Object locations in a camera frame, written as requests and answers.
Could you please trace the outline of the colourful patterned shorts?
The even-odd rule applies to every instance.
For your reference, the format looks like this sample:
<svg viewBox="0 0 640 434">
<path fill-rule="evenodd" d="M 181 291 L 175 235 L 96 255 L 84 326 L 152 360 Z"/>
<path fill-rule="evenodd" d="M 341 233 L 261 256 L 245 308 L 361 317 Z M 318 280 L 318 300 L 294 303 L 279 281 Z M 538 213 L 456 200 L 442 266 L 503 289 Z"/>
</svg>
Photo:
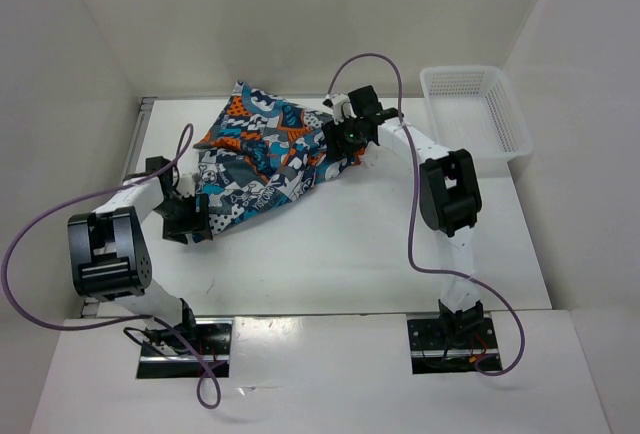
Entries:
<svg viewBox="0 0 640 434">
<path fill-rule="evenodd" d="M 238 80 L 198 152 L 195 192 L 208 198 L 218 235 L 298 200 L 314 186 L 360 163 L 365 150 L 331 159 L 323 127 L 329 113 Z"/>
</svg>

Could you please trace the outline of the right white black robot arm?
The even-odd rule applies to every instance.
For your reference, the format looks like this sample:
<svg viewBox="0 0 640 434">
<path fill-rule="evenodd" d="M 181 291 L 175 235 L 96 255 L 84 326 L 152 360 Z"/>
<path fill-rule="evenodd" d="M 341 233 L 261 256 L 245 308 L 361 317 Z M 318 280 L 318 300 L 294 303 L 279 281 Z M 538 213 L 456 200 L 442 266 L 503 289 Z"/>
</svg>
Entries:
<svg viewBox="0 0 640 434">
<path fill-rule="evenodd" d="M 385 109 L 372 86 L 348 94 L 328 94 L 323 105 L 333 119 L 323 127 L 327 156 L 351 155 L 374 143 L 416 169 L 416 212 L 435 234 L 444 272 L 438 300 L 438 332 L 445 350 L 471 341 L 484 307 L 475 274 L 474 228 L 482 208 L 471 154 L 446 148 L 406 123 L 395 108 Z"/>
</svg>

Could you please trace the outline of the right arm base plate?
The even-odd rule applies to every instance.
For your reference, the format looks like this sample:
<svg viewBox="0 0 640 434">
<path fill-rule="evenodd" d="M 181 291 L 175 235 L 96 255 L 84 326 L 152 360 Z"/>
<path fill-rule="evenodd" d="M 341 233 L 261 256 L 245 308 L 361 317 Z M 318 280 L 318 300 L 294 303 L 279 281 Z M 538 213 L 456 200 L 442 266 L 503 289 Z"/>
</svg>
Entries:
<svg viewBox="0 0 640 434">
<path fill-rule="evenodd" d="M 489 316 L 479 327 L 457 338 L 445 334 L 435 315 L 407 319 L 412 373 L 445 374 L 475 371 L 475 363 L 488 372 L 502 369 L 493 321 Z"/>
</svg>

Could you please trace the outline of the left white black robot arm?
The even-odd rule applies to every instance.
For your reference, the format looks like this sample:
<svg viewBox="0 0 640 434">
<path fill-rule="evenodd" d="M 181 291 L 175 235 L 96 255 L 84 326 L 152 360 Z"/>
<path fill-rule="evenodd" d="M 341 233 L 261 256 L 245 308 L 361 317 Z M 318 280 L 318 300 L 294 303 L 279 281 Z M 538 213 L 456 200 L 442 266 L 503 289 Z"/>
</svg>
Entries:
<svg viewBox="0 0 640 434">
<path fill-rule="evenodd" d="M 153 213 L 162 218 L 164 240 L 186 245 L 189 237 L 212 237 L 207 196 L 180 194 L 177 169 L 162 156 L 150 157 L 145 170 L 128 176 L 109 201 L 69 218 L 73 286 L 84 298 L 146 315 L 149 342 L 185 354 L 201 344 L 202 331 L 188 303 L 152 278 L 141 224 Z"/>
</svg>

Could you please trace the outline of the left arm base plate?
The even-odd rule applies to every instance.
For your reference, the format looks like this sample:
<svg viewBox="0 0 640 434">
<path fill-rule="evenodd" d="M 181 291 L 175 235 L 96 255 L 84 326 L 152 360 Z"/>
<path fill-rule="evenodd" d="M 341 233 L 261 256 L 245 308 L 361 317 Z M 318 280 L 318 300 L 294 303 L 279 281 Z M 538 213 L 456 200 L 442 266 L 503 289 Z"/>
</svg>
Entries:
<svg viewBox="0 0 640 434">
<path fill-rule="evenodd" d="M 204 320 L 196 322 L 191 331 L 181 331 L 219 378 L 229 377 L 232 327 L 229 319 Z M 134 339 L 140 347 L 137 379 L 197 379 L 204 373 L 192 353 L 166 329 L 136 330 Z"/>
</svg>

